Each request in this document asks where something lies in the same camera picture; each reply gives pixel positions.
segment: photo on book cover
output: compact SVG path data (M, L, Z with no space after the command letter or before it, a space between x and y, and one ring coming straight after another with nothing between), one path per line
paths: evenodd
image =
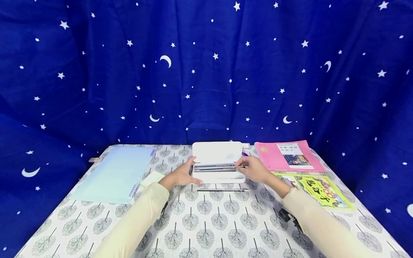
M290 168L314 169L297 143L281 143L277 146Z

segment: right hand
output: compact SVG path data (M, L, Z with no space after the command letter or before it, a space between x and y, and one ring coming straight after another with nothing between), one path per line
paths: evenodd
M266 184L273 174L264 166L261 160L254 156L243 156L235 166L248 166L248 168L237 168L238 172L247 178L260 184Z

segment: crescent moon pattern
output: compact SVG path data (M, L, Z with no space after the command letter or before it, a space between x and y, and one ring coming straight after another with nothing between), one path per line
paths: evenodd
M287 117L288 117L288 116L285 116L282 121L283 121L284 123L291 123L292 121L287 121Z
M168 68L170 68L170 67L171 67L171 65L172 65L172 61L171 61L171 59L170 59L168 56L166 56L166 55L161 56L161 58L159 59L159 61L161 61L161 60L165 60L165 61L167 61L167 62L168 62L168 64L169 64Z
M330 70L330 68L331 68L331 61L327 61L324 65L327 65L328 66L328 68L327 68L327 72Z
M36 169L33 172L27 172L25 168L23 168L23 170L21 171L21 175L24 176L25 178L32 178L35 175L37 175L37 173L39 172L40 168Z
M159 121L159 118L158 118L158 119L154 119L154 118L152 117L152 115L150 115L149 118L150 118L150 120L151 120L152 122L158 122L158 121Z

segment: fabric curtain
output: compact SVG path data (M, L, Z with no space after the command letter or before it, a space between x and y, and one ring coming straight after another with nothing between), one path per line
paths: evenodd
M308 140L413 255L411 28L402 0L2 1L0 248L109 145Z

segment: cream sleeve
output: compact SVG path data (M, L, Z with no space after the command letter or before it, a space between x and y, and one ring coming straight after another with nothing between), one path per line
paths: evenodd
M307 193L297 188L282 200L285 209L298 221L318 249L328 258L374 257L351 232L333 218Z
M97 248L93 258L130 258L148 228L160 217L168 190L152 183Z

